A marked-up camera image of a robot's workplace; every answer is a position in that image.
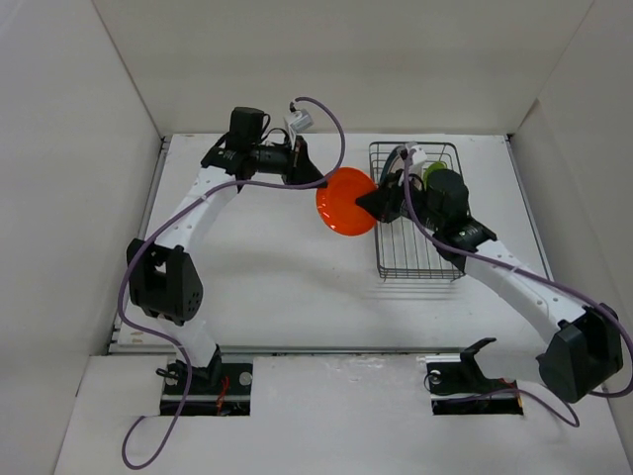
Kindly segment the green rimmed white plate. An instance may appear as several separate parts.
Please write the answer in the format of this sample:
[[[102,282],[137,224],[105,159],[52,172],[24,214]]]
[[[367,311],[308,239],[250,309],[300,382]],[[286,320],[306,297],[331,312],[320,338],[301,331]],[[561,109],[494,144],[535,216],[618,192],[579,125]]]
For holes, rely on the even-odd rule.
[[[378,184],[382,186],[388,181],[391,174],[397,173],[404,168],[404,161],[407,156],[407,148],[403,145],[397,145],[388,155],[382,168]]]

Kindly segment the green plastic plate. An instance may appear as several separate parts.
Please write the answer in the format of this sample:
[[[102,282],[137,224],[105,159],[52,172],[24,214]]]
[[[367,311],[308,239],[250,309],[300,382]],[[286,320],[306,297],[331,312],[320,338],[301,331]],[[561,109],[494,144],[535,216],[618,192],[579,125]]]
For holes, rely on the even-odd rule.
[[[423,182],[426,183],[428,181],[428,178],[430,177],[430,175],[436,171],[439,170],[444,170],[447,168],[447,165],[445,162],[443,161],[432,161],[428,167],[424,170],[423,175],[422,175],[422,179]]]

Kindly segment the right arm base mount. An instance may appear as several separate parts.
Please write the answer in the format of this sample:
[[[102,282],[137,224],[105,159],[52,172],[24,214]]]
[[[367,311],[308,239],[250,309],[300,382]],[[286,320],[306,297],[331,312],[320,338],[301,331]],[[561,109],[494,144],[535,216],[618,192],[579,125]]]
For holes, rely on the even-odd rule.
[[[434,416],[522,416],[514,382],[486,378],[458,361],[427,362],[425,388]]]

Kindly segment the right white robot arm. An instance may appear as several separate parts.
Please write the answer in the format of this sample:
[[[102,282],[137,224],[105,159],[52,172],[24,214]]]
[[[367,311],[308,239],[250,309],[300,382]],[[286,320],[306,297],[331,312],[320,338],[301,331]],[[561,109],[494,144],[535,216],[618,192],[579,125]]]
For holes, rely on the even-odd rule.
[[[535,350],[496,350],[490,337],[463,350],[457,377],[466,388],[481,389],[492,379],[519,379],[540,383],[575,403],[622,369],[616,316],[603,305],[571,297],[514,257],[471,216],[469,190],[460,174],[438,169],[420,178],[399,170],[355,203],[380,222],[407,218],[430,230],[445,260],[494,291],[541,337]]]

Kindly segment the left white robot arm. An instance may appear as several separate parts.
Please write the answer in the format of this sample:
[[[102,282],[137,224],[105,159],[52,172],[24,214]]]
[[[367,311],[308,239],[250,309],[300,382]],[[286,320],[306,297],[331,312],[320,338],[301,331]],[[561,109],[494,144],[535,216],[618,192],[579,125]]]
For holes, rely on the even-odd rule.
[[[165,372],[178,383],[208,393],[222,377],[219,346],[206,318],[198,314],[204,286],[193,262],[194,249],[255,174],[278,175],[290,186],[322,184],[323,175],[311,162],[302,136],[312,123],[306,110],[292,107],[284,119],[283,141],[269,142],[267,114],[234,108],[228,132],[202,158],[190,190],[171,216],[172,224],[156,239],[136,238],[129,244],[128,261],[134,267],[131,301],[180,343],[180,359]]]

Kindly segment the orange plastic plate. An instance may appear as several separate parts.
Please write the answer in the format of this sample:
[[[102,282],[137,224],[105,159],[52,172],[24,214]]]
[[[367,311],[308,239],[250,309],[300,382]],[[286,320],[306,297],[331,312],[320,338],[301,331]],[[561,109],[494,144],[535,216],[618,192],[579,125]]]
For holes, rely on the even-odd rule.
[[[356,204],[356,199],[377,189],[363,171],[352,167],[336,170],[324,188],[316,190],[316,210],[332,231],[358,237],[370,232],[376,219]]]

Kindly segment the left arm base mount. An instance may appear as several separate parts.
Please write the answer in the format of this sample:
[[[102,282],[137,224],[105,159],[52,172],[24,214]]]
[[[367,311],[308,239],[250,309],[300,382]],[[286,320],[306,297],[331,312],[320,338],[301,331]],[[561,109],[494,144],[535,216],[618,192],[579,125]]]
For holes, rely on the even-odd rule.
[[[161,416],[174,416],[182,399],[186,383],[186,367],[182,361],[170,362],[158,368],[163,378],[159,402]],[[223,362],[215,382],[204,381],[195,374],[181,412],[183,417],[246,417],[250,415],[253,364]]]

